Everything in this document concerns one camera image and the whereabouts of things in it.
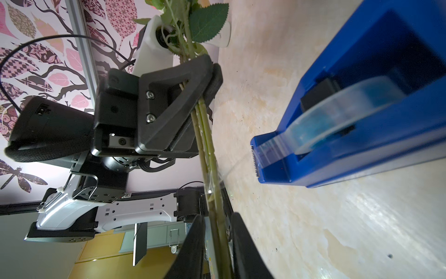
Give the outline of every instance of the floral wallpaper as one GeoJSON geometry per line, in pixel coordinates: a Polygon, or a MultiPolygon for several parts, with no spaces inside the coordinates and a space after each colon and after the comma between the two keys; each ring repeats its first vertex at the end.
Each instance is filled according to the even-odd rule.
{"type": "MultiPolygon", "coordinates": [[[[90,35],[118,49],[128,59],[136,50],[138,32],[143,28],[132,19],[138,14],[160,14],[144,0],[82,0],[81,6],[90,35]]],[[[0,59],[34,38],[68,33],[73,31],[64,0],[0,0],[0,59]]],[[[92,43],[92,49],[99,76],[126,63],[103,45],[92,43]]],[[[27,46],[8,61],[0,75],[4,88],[22,108],[32,96],[41,96],[93,112],[75,39],[58,38],[27,46]]],[[[19,164],[6,157],[3,149],[16,121],[17,112],[1,94],[0,204],[40,200],[48,187],[63,186],[69,174],[65,168],[19,164]]]]}

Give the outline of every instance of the clear tape roll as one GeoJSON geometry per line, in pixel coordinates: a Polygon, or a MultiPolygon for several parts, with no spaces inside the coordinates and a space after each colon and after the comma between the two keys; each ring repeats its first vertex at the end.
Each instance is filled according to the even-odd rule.
{"type": "Polygon", "coordinates": [[[326,137],[404,97],[387,76],[355,83],[303,113],[285,132],[254,147],[254,156],[259,166],[265,168],[293,153],[308,153],[326,137]]]}

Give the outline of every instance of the dragonfly pattern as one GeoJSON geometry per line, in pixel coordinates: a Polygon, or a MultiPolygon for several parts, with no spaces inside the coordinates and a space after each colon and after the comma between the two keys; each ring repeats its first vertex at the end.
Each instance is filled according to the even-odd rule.
{"type": "Polygon", "coordinates": [[[8,178],[8,180],[2,185],[2,187],[0,187],[0,190],[5,188],[6,185],[8,185],[8,183],[11,182],[11,180],[15,176],[17,176],[20,188],[28,193],[31,193],[31,185],[27,181],[38,185],[48,185],[48,183],[42,178],[35,175],[29,175],[27,173],[21,173],[21,170],[22,168],[20,167],[14,170],[10,165],[5,163],[3,160],[0,160],[0,175],[12,174],[12,176],[8,178]]]}

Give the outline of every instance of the black cable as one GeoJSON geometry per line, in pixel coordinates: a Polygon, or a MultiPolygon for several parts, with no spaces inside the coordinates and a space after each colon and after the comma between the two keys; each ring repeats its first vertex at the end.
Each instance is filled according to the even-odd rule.
{"type": "Polygon", "coordinates": [[[135,64],[135,62],[136,62],[136,59],[133,59],[133,60],[130,61],[129,63],[127,63],[127,64],[125,64],[124,66],[122,66],[121,68],[119,68],[119,70],[120,70],[120,71],[124,71],[125,68],[127,68],[127,67],[130,66],[130,65],[135,64]]]}
{"type": "Polygon", "coordinates": [[[172,160],[173,160],[173,158],[167,158],[166,160],[161,160],[159,158],[152,159],[152,161],[154,161],[155,163],[158,163],[158,164],[164,164],[164,163],[170,162],[172,160]]]}
{"type": "Polygon", "coordinates": [[[162,171],[168,167],[173,166],[174,164],[175,164],[175,158],[172,159],[172,161],[167,162],[166,164],[159,166],[159,167],[150,167],[150,161],[145,162],[143,158],[138,161],[138,167],[140,167],[140,169],[142,169],[143,171],[146,171],[146,172],[162,171]]]}
{"type": "Polygon", "coordinates": [[[57,39],[57,38],[84,38],[84,39],[88,39],[91,41],[95,41],[98,43],[103,44],[104,46],[110,48],[112,51],[116,52],[120,57],[124,58],[125,61],[127,61],[128,63],[130,63],[131,61],[128,60],[125,56],[123,56],[118,50],[114,49],[112,46],[109,46],[108,44],[102,42],[99,39],[95,39],[89,36],[84,36],[84,35],[71,35],[71,34],[64,34],[64,35],[53,35],[53,36],[47,36],[47,37],[41,37],[38,39],[34,39],[31,40],[29,42],[26,42],[24,44],[19,45],[17,48],[15,48],[14,50],[12,50],[5,58],[3,58],[2,62],[0,63],[0,89],[2,90],[3,94],[6,96],[6,98],[11,102],[11,104],[16,108],[16,110],[18,112],[22,112],[22,110],[20,109],[20,107],[16,104],[16,102],[14,102],[14,100],[11,98],[11,96],[6,92],[5,88],[3,87],[3,85],[1,84],[1,72],[3,70],[4,65],[6,64],[6,62],[12,57],[14,56],[14,54],[16,54],[17,52],[19,52],[22,48],[24,48],[25,46],[29,46],[32,45],[36,42],[40,42],[40,41],[45,41],[45,40],[50,40],[50,39],[57,39]]]}
{"type": "Polygon", "coordinates": [[[186,185],[189,185],[189,184],[191,184],[191,183],[195,183],[195,182],[203,183],[203,181],[192,181],[192,182],[189,182],[189,183],[184,184],[183,186],[181,186],[180,188],[178,188],[178,190],[180,190],[181,188],[183,188],[183,187],[186,186],[186,185]]]}

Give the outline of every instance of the screw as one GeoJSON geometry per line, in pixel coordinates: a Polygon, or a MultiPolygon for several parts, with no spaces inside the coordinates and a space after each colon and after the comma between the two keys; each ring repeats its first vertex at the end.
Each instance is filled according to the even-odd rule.
{"type": "Polygon", "coordinates": [[[153,100],[155,98],[155,94],[150,90],[145,93],[145,96],[147,97],[147,99],[151,99],[151,100],[153,100]]]}
{"type": "Polygon", "coordinates": [[[155,119],[156,119],[156,117],[153,114],[149,113],[145,120],[147,121],[147,123],[152,123],[155,121],[155,119]]]}

